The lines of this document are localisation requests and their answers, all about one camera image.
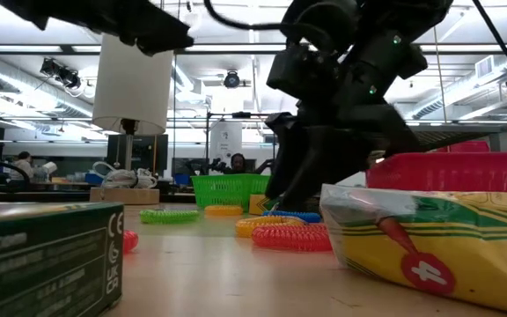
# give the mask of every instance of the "red plastic basket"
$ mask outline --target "red plastic basket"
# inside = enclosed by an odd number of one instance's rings
[[[459,144],[439,148],[435,150],[435,152],[451,152],[451,153],[490,152],[490,147],[486,141],[466,141]]]
[[[507,153],[408,153],[367,172],[369,188],[507,192]]]

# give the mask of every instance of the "ceiling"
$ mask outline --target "ceiling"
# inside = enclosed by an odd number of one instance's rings
[[[484,0],[482,1],[493,19],[496,28],[507,42],[507,1]],[[242,20],[248,23],[262,23],[279,21],[290,4],[289,0],[213,0],[215,8],[221,14]],[[222,26],[214,21],[204,10],[201,1],[194,1],[194,11],[187,13],[185,1],[166,0],[163,3],[166,11],[173,16],[179,16],[184,21],[191,21],[192,31],[190,35],[195,38],[195,43],[278,43],[285,42],[279,32],[247,32]],[[416,41],[419,44],[434,44],[437,41],[442,45],[458,44],[455,49],[448,52],[440,52],[439,55],[427,54],[429,68],[418,75],[401,80],[397,78],[391,89],[386,94],[388,102],[393,103],[407,119],[418,119],[413,115],[419,114],[421,109],[429,107],[428,100],[441,92],[440,78],[443,81],[444,91],[447,91],[445,104],[448,100],[456,100],[448,107],[433,108],[427,114],[421,114],[421,120],[439,120],[445,117],[450,120],[507,120],[507,88],[500,90],[499,85],[491,82],[476,85],[456,94],[454,83],[463,82],[464,78],[475,72],[475,64],[485,59],[489,54],[483,54],[479,47],[469,47],[468,44],[495,44],[494,38],[481,20],[480,15],[470,0],[455,0],[450,13],[439,24],[436,31],[430,30]],[[0,46],[5,45],[99,45],[101,37],[82,27],[73,26],[58,20],[51,19],[46,31],[42,32],[29,22],[16,17],[0,6]],[[23,53],[11,54],[9,51],[0,55],[0,62],[5,63],[10,70],[7,74],[11,77],[17,74],[25,74],[28,78],[46,80],[40,74],[40,66],[45,57],[53,57],[73,70],[78,70],[80,77],[93,83],[97,80],[99,71],[98,55],[32,55]],[[295,111],[296,101],[283,94],[274,91],[264,85],[273,55],[241,55],[241,54],[208,54],[208,55],[177,55],[176,63],[185,76],[204,85],[200,91],[194,91],[200,96],[209,96],[214,100],[217,96],[231,93],[236,107],[223,107],[223,110],[248,110],[262,111],[266,113],[277,111]],[[250,108],[254,95],[252,81],[254,79],[253,63],[256,64],[256,92],[259,98],[259,109]],[[227,70],[236,70],[240,79],[246,81],[246,86],[234,92],[229,92],[221,86],[221,78],[224,78]],[[61,84],[49,79],[50,84],[60,90]],[[93,99],[91,94],[80,94],[76,97],[80,107],[88,107],[91,110]],[[498,102],[503,102],[500,107],[487,109]],[[77,104],[74,101],[65,102],[64,105]],[[206,107],[203,103],[176,101],[175,110],[193,109],[195,114],[203,114]],[[189,116],[186,110],[178,112],[178,116]]]

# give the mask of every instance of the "pipe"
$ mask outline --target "pipe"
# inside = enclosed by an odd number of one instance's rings
[[[0,61],[0,81],[8,83],[22,93],[29,92],[29,90],[32,92],[38,87],[38,91],[44,92],[50,99],[54,99],[56,106],[68,107],[70,110],[75,110],[79,116],[91,117],[92,115],[92,105],[74,98],[64,90],[47,84],[24,71],[17,71],[16,68],[2,61]]]
[[[468,98],[478,92],[478,88],[486,84],[492,83],[495,80],[500,83],[503,78],[507,77],[507,58],[504,55],[493,56],[494,67],[491,75],[478,78],[476,71],[471,71],[466,76],[462,77],[455,83],[448,85],[444,88],[445,94],[445,107],[448,107],[459,100]],[[442,94],[436,93],[433,96],[422,100],[415,105],[417,108],[414,112],[405,115],[406,119],[419,120],[426,114],[444,107]]]

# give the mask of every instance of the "red circle logo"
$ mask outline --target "red circle logo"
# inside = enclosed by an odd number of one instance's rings
[[[455,289],[455,276],[433,254],[406,254],[400,268],[406,279],[420,290],[451,294]]]

